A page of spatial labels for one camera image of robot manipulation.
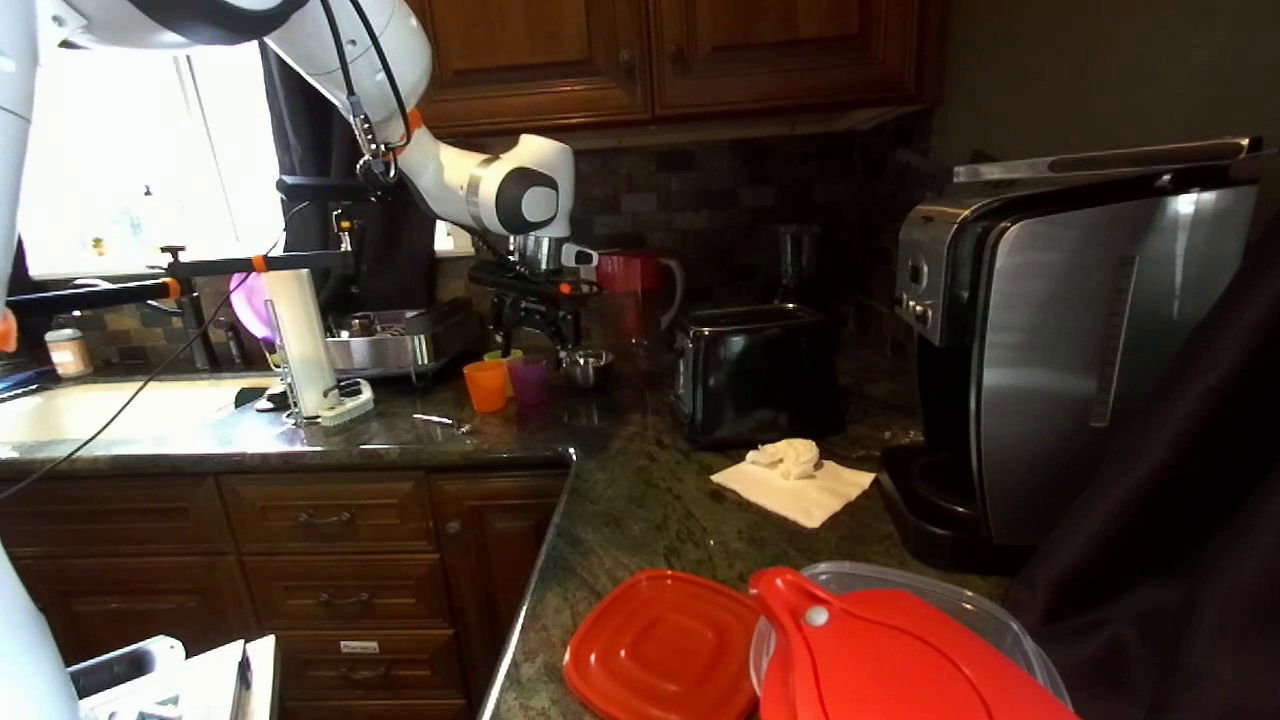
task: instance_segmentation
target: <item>black toaster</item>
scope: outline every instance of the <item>black toaster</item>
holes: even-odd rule
[[[677,327],[677,404],[695,450],[819,442],[846,421],[836,331],[799,305],[695,307]]]

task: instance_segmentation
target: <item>lower cabinet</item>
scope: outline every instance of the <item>lower cabinet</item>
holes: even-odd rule
[[[41,479],[0,539],[64,659],[281,635],[281,715],[478,715],[563,468]]]

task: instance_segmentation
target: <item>granite countertop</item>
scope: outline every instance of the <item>granite countertop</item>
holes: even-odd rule
[[[217,378],[220,393],[261,380]],[[0,404],[0,475],[23,479],[50,473],[53,460],[59,466],[50,475],[573,466],[484,715],[589,715],[559,681],[563,643],[618,584],[643,568],[682,568],[748,589],[748,577],[767,564],[869,559],[1002,597],[992,577],[957,577],[909,557],[875,492],[816,531],[719,492],[709,475],[742,456],[688,450],[677,410],[658,393],[559,389],[540,413],[474,418],[461,380],[394,385],[376,389],[373,418],[315,430],[298,423],[290,413],[230,410],[223,400],[201,418],[194,413],[198,400],[181,396],[185,385],[150,389],[154,410],[133,410],[138,418],[125,418],[122,433],[103,433],[77,460],[59,460],[72,442],[22,438],[22,421],[64,423],[69,410],[59,418],[50,413],[57,393],[91,396],[110,385],[53,389]],[[417,413],[474,421],[474,433],[425,423]],[[909,433],[905,413],[855,400],[852,423],[824,456],[849,468],[875,468],[875,453]]]

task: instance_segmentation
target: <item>cabinet drawer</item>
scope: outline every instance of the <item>cabinet drawer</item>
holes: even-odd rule
[[[45,479],[0,503],[0,536],[31,557],[232,551],[217,479]]]
[[[465,695],[456,635],[437,634],[286,634],[290,700]]]
[[[290,720],[474,720],[465,700],[298,700]]]
[[[69,659],[146,635],[223,643],[250,634],[250,597],[232,557],[36,559],[31,597]]]
[[[268,624],[448,624],[441,557],[243,557]]]
[[[433,547],[414,475],[223,479],[241,551]]]

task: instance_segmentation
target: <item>white napkin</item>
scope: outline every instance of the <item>white napkin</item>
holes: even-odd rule
[[[855,473],[819,460],[819,450],[806,438],[754,450],[742,466],[729,466],[713,486],[787,515],[806,529],[819,529],[859,492],[869,492],[875,473]]]

